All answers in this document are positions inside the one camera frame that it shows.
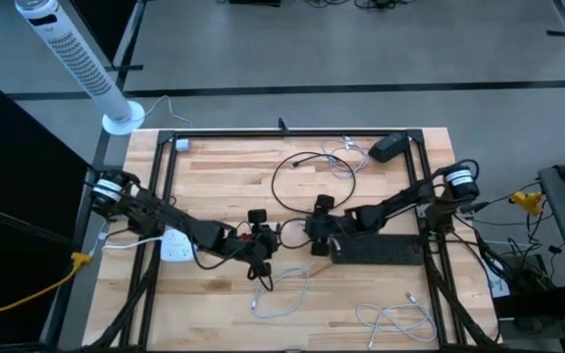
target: wooden table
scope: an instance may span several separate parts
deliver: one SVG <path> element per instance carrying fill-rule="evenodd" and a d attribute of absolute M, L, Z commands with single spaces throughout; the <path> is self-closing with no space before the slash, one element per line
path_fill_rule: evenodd
<path fill-rule="evenodd" d="M 158 130 L 139 130 L 132 134 L 124 170 L 138 175 L 147 185 Z M 454 162 L 446 128 L 425 128 L 425 140 L 431 170 Z M 355 142 L 370 148 L 376 138 L 360 137 Z M 300 151 L 320 151 L 325 138 L 197 138 L 188 152 L 179 152 L 172 194 L 176 207 L 199 219 L 215 219 L 237 225 L 250 209 L 264 208 L 272 223 L 298 217 L 279 205 L 270 190 L 274 168 L 287 156 Z M 358 153 L 342 151 L 338 156 L 351 163 Z M 421 170 L 417 166 L 418 176 Z M 161 169 L 159 185 L 164 184 Z M 288 205 L 310 210 L 319 193 L 341 200 L 350 190 L 351 180 L 336 178 L 326 161 L 314 160 L 299 168 L 282 169 L 277 176 L 277 194 Z M 409 186 L 403 157 L 386 164 L 372 161 L 357 175 L 354 196 L 345 208 L 376 204 Z M 334 214 L 342 213 L 339 207 Z M 455 222 L 457 233 L 466 240 L 474 234 Z M 111 230 L 125 227 L 117 224 Z M 384 233 L 416 233 L 413 211 L 390 220 Z M 288 244 L 306 239 L 300 226 L 289 225 L 283 232 Z M 121 236 L 132 240 L 131 234 Z M 262 320 L 250 313 L 250 304 L 258 281 L 246 278 L 248 266 L 229 261 L 214 271 L 203 271 L 194 263 L 162 263 L 156 290 L 148 350 L 364 350 L 371 329 L 355 317 L 361 303 L 380 307 L 407 303 L 411 292 L 431 309 L 429 289 L 423 266 L 333 265 L 330 258 L 311 256 L 310 247 L 280 249 L 271 261 L 274 269 L 311 265 L 311 285 L 297 312 L 281 318 Z M 497 330 L 488 283 L 478 261 L 463 244 L 450 243 L 459 299 L 474 320 L 491 337 Z M 219 259 L 198 255 L 202 263 Z M 110 250 L 103 255 L 88 318 L 84 344 L 99 337 L 126 301 L 134 250 Z M 281 282 L 275 292 L 263 298 L 263 311 L 281 311 L 297 300 L 303 278 Z M 453 337 L 452 322 L 442 299 L 448 337 Z M 134 315 L 131 342 L 136 342 L 143 299 Z M 372 321 L 376 312 L 365 313 Z M 399 311 L 404 324 L 416 322 L 415 310 Z M 419 335 L 431 334 L 428 326 L 417 329 Z M 418 342 L 402 333 L 377 334 L 373 349 L 436 349 L 437 341 Z"/>

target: white power strip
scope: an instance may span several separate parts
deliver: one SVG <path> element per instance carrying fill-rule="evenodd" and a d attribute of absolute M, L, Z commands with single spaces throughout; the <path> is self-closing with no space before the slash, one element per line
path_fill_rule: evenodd
<path fill-rule="evenodd" d="M 167 227 L 161 241 L 161 260 L 191 262 L 195 248 L 183 232 Z"/>

